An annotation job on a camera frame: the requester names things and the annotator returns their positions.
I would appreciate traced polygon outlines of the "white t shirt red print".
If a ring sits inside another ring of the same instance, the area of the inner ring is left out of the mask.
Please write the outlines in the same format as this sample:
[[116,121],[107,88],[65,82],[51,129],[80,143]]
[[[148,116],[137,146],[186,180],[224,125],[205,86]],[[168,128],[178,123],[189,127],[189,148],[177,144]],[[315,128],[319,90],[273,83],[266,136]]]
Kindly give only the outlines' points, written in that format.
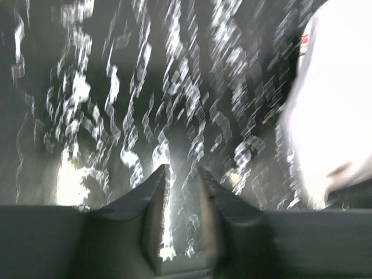
[[371,178],[370,1],[326,1],[311,16],[280,127],[308,207]]

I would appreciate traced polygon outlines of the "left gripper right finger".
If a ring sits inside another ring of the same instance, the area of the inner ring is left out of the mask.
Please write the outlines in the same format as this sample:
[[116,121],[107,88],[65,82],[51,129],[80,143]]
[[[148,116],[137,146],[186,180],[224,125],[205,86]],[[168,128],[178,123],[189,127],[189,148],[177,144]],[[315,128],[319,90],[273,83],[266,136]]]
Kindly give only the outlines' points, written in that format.
[[270,228],[262,211],[198,169],[202,232],[213,278],[269,278]]

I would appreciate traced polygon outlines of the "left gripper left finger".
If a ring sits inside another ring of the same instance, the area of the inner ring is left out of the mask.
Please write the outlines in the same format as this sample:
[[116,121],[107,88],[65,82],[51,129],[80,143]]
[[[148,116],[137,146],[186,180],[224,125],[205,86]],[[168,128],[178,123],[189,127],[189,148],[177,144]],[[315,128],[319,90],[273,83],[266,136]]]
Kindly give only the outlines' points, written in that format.
[[89,276],[159,276],[164,196],[169,165],[87,215]]

